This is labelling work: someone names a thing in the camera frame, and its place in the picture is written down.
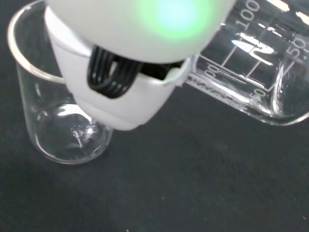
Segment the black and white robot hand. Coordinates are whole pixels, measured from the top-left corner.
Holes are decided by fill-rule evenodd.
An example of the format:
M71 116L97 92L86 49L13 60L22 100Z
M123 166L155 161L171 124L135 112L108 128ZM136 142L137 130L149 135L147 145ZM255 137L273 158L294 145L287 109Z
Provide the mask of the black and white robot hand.
M233 0L48 0L44 22L77 105L101 124L146 124L189 75Z

